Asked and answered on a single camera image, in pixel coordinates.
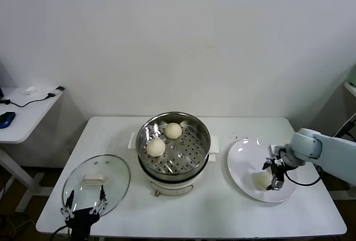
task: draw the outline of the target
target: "white table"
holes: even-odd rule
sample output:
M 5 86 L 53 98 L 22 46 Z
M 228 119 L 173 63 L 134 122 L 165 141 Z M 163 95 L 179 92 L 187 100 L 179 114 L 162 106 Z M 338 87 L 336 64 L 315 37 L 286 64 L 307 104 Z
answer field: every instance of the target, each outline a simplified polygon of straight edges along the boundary
M 43 88 L 38 93 L 25 95 L 25 88 L 21 87 L 2 87 L 4 99 L 10 99 L 18 105 L 24 105 L 32 100 L 42 99 L 54 88 Z M 26 107 L 17 107 L 15 105 L 0 104 L 0 114 L 8 111 L 16 113 L 15 119 L 9 127 L 0 129 L 0 144 L 18 144 L 25 141 L 38 123 L 42 120 L 48 110 L 58 100 L 62 93 L 55 97 L 46 99 L 45 101 L 35 102 Z M 34 178 L 31 178 L 10 156 L 0 149 L 0 164 L 12 174 L 12 177 L 6 183 L 6 190 L 13 183 L 14 179 L 18 179 L 26 186 L 27 191 L 23 195 L 19 204 L 16 207 L 16 212 L 24 212 L 28 202 L 33 195 L 49 196 L 52 188 L 40 187 L 38 182 L 41 181 L 43 173 L 37 173 Z
M 203 117 L 210 134 L 218 136 L 220 154 L 209 162 L 201 183 L 183 196 L 154 196 L 135 150 L 127 144 L 148 117 L 93 117 L 87 124 L 36 228 L 53 233 L 64 225 L 60 213 L 62 188 L 69 173 L 99 154 L 122 157 L 131 170 L 127 195 L 91 228 L 100 237 L 139 238 L 286 238 L 341 235 L 346 226 L 322 182 L 305 188 L 280 204 L 262 203 L 244 194 L 226 169 L 226 155 L 236 138 L 258 137 L 265 143 L 290 142 L 293 129 L 285 118 Z M 318 177 L 312 164 L 297 170 L 307 183 Z

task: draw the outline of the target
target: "cable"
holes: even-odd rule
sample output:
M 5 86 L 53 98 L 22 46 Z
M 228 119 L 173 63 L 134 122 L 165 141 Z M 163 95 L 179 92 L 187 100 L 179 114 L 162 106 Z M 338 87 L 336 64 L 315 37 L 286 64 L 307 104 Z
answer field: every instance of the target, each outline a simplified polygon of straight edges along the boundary
M 285 149 L 280 149 L 280 150 L 278 151 L 278 155 L 279 155 L 280 158 L 281 158 L 280 152 L 281 152 L 282 150 L 285 151 Z M 324 170 L 323 170 L 322 167 L 320 167 L 320 174 L 319 174 L 319 177 L 317 178 L 317 180 L 315 180 L 314 182 L 312 182 L 312 183 L 310 183 L 310 184 L 301 184 L 301 183 L 299 183 L 299 182 L 297 182 L 297 181 L 294 181 L 291 177 L 289 177 L 287 171 L 285 172 L 285 176 L 287 177 L 288 180 L 290 180 L 292 183 L 294 183 L 294 184 L 296 184 L 296 185 L 300 185 L 300 186 L 312 186 L 312 185 L 316 184 L 318 181 L 320 181 L 320 180 L 322 179 L 323 174 L 324 174 Z
M 47 96 L 46 96 L 45 98 L 43 98 L 43 99 L 30 101 L 30 102 L 24 104 L 23 106 L 18 105 L 18 104 L 14 103 L 14 102 L 11 102 L 11 101 L 10 101 L 9 103 L 10 103 L 10 104 L 13 104 L 13 105 L 15 105 L 15 106 L 18 106 L 18 107 L 25 107 L 25 106 L 27 106 L 27 105 L 29 105 L 29 104 L 31 104 L 31 103 L 41 102 L 41 101 L 44 101 L 44 100 L 46 100 L 46 99 L 48 99 L 48 98 L 50 98 L 50 96 L 47 95 Z
M 18 106 L 18 107 L 25 107 L 25 106 L 27 106 L 27 105 L 29 105 L 31 103 L 41 102 L 41 101 L 44 101 L 44 100 L 46 100 L 48 98 L 55 97 L 56 95 L 58 95 L 60 92 L 62 92 L 64 90 L 65 90 L 64 87 L 58 86 L 57 88 L 55 88 L 54 90 L 49 92 L 45 98 L 39 99 L 39 100 L 30 101 L 30 102 L 28 102 L 28 103 L 26 103 L 26 104 L 24 104 L 22 106 L 17 104 L 17 103 L 12 102 L 10 99 L 0 99 L 0 104 L 5 104 L 5 105 L 13 104 L 13 105 Z
M 301 184 L 301 183 L 299 183 L 299 182 L 297 182 L 297 181 L 292 180 L 292 179 L 289 177 L 288 173 L 285 172 L 285 176 L 288 178 L 288 180 L 290 180 L 292 183 L 298 184 L 298 185 L 300 185 L 300 186 L 312 186 L 312 185 L 316 184 L 318 181 L 320 181 L 320 180 L 322 179 L 323 174 L 324 174 L 324 170 L 323 170 L 323 168 L 320 168 L 320 174 L 319 174 L 319 177 L 317 178 L 317 180 L 315 180 L 314 182 L 312 182 L 312 183 L 310 183 L 310 184 Z
M 59 227 L 59 228 L 51 235 L 50 241 L 53 241 L 55 235 L 56 235 L 59 231 L 63 230 L 64 228 L 67 228 L 67 226 L 64 225 L 64 226 L 62 226 L 62 227 Z

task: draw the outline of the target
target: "white object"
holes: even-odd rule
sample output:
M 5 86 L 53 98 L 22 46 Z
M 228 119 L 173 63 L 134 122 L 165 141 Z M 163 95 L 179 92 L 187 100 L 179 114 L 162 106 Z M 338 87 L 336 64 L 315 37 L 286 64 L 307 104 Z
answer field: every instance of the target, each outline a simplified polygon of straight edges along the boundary
M 127 149 L 132 129 L 139 128 L 148 119 L 93 117 L 89 120 L 39 216 L 36 224 L 39 232 L 53 233 L 63 226 L 59 208 L 64 183 L 80 163 L 98 154 L 122 157 L 132 177 L 123 201 L 92 226 L 94 236 L 239 239 L 312 237 L 346 232 L 343 219 L 322 182 L 308 188 L 297 187 L 287 201 L 270 204 L 249 197 L 231 179 L 226 157 L 236 142 L 235 137 L 254 135 L 271 144 L 287 144 L 294 133 L 287 119 L 200 118 L 210 134 L 219 137 L 220 155 L 214 164 L 206 166 L 197 188 L 183 196 L 158 198 L 152 193 L 137 153 Z M 312 163 L 296 169 L 296 172 L 301 183 L 319 176 Z
M 169 139 L 178 139 L 182 135 L 182 128 L 177 123 L 169 123 L 165 129 L 165 135 Z
M 215 162 L 216 161 L 216 156 L 215 154 L 209 155 L 209 162 Z
M 83 177 L 83 185 L 102 185 L 106 182 L 106 177 L 102 174 L 86 174 Z
M 25 89 L 24 92 L 26 95 L 31 95 L 37 92 L 37 89 L 34 86 L 30 86 L 29 88 Z
M 166 150 L 166 144 L 160 138 L 150 140 L 146 147 L 147 153 L 150 156 L 157 157 L 163 155 Z
M 23 105 L 29 101 L 41 99 L 47 94 L 24 95 L 24 88 L 20 87 L 2 87 L 5 99 L 11 99 L 11 101 Z M 23 108 L 14 105 L 0 104 L 0 114 L 7 111 L 13 111 L 16 113 L 15 119 L 11 125 L 5 129 L 0 129 L 0 143 L 6 144 L 18 144 L 25 141 L 38 123 L 45 116 L 47 111 L 58 100 L 59 94 L 56 97 L 51 97 L 46 101 L 33 103 Z M 14 178 L 19 180 L 27 191 L 22 197 L 21 201 L 17 205 L 16 212 L 24 212 L 28 202 L 33 195 L 49 196 L 52 188 L 41 187 L 39 182 L 43 177 L 43 173 L 37 173 L 34 178 L 30 177 L 10 156 L 8 156 L 3 150 L 0 149 L 0 164 L 12 174 Z
M 218 153 L 220 153 L 219 139 L 217 138 L 217 136 L 210 136 L 209 154 L 218 154 Z
M 263 202 L 278 203 L 291 197 L 296 185 L 285 181 L 279 191 L 261 190 L 254 181 L 254 176 L 262 172 L 263 164 L 269 157 L 269 145 L 265 140 L 256 138 L 245 138 L 237 141 L 228 154 L 228 168 L 234 182 L 248 195 Z M 295 172 L 288 174 L 295 178 Z

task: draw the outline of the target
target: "black cable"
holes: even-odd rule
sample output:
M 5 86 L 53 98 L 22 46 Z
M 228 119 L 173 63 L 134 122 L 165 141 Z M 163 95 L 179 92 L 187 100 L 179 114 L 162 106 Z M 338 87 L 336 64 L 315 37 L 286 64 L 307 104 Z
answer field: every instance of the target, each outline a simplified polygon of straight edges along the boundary
M 346 132 L 345 134 L 346 134 L 347 136 L 351 137 L 351 138 L 352 138 L 352 140 L 354 140 L 354 142 L 356 142 L 355 137 L 354 137 L 351 133 Z
M 285 149 L 280 149 L 280 150 L 278 151 L 279 157 L 280 157 L 280 152 L 281 152 L 281 150 L 284 150 L 284 151 L 285 151 Z M 300 185 L 300 186 L 312 186 L 312 185 L 316 184 L 318 181 L 320 181 L 320 180 L 322 179 L 323 174 L 324 174 L 324 170 L 323 170 L 322 167 L 320 167 L 320 174 L 319 174 L 319 177 L 317 178 L 317 180 L 315 180 L 314 182 L 312 182 L 312 183 L 310 183 L 310 184 L 301 184 L 301 183 L 299 183 L 299 182 L 297 182 L 297 181 L 294 181 L 291 177 L 289 177 L 287 171 L 285 172 L 285 176 L 287 177 L 288 180 L 290 180 L 292 183 L 294 183 L 294 184 L 296 184 L 296 185 Z
M 54 239 L 54 237 L 56 236 L 56 234 L 57 234 L 59 231 L 63 230 L 64 228 L 67 228 L 67 226 L 65 225 L 65 226 L 59 227 L 59 228 L 51 235 L 50 241 L 53 241 L 53 239 Z
M 23 106 L 18 105 L 18 104 L 14 103 L 14 102 L 11 102 L 11 101 L 10 101 L 9 103 L 10 103 L 10 104 L 13 104 L 13 105 L 15 105 L 15 106 L 18 106 L 18 107 L 25 107 L 25 106 L 27 106 L 27 105 L 29 105 L 29 104 L 31 104 L 31 103 L 41 102 L 41 101 L 44 101 L 44 100 L 46 100 L 46 99 L 48 99 L 48 98 L 50 98 L 50 96 L 47 95 L 47 96 L 46 96 L 45 98 L 43 98 L 43 99 L 30 101 L 30 102 L 24 104 Z

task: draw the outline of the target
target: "computer mouse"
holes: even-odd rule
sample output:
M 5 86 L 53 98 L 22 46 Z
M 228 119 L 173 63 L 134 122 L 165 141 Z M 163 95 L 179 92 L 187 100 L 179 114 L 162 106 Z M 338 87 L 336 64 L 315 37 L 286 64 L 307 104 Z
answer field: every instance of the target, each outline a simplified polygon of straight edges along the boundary
M 5 112 L 0 115 L 0 129 L 9 127 L 13 119 L 15 118 L 15 112 Z

